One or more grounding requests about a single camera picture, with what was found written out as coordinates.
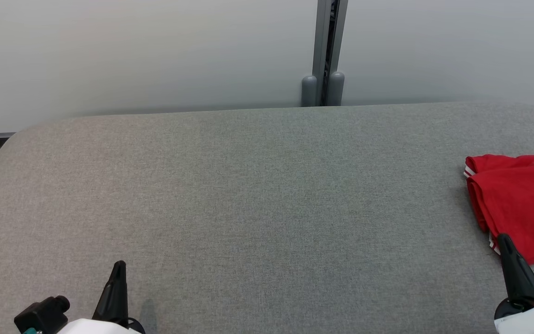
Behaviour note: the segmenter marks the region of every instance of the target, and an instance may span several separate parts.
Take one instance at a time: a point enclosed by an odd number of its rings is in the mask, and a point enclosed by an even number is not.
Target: folded red cloth
[[[467,157],[464,174],[473,211],[490,247],[508,233],[528,263],[534,263],[534,155]]]

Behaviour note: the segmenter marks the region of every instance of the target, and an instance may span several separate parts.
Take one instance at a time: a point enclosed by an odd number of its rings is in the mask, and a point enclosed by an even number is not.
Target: gray cushion
[[[534,154],[534,107],[95,116],[0,151],[0,333],[117,260],[148,334],[493,333],[506,297],[464,159]]]

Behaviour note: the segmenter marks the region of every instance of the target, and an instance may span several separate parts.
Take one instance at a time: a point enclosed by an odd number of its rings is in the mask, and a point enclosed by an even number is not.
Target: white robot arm
[[[507,234],[498,235],[508,298],[494,314],[499,334],[534,334],[534,273]]]
[[[114,264],[92,319],[67,323],[64,313],[70,301],[57,296],[28,306],[13,322],[22,334],[146,334],[140,322],[129,317],[126,268],[124,261]]]

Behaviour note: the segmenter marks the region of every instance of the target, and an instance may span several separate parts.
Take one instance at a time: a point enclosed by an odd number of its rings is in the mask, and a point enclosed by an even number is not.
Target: gray upholstered table
[[[506,296],[464,159],[534,154],[534,108],[437,103],[96,116],[0,151],[0,333],[127,262],[154,333],[493,333]]]

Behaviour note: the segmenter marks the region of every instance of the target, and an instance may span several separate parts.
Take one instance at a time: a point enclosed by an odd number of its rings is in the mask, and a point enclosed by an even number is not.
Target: white wall
[[[114,112],[299,106],[316,0],[0,0],[0,133]]]
[[[343,104],[534,104],[534,0],[349,0]]]

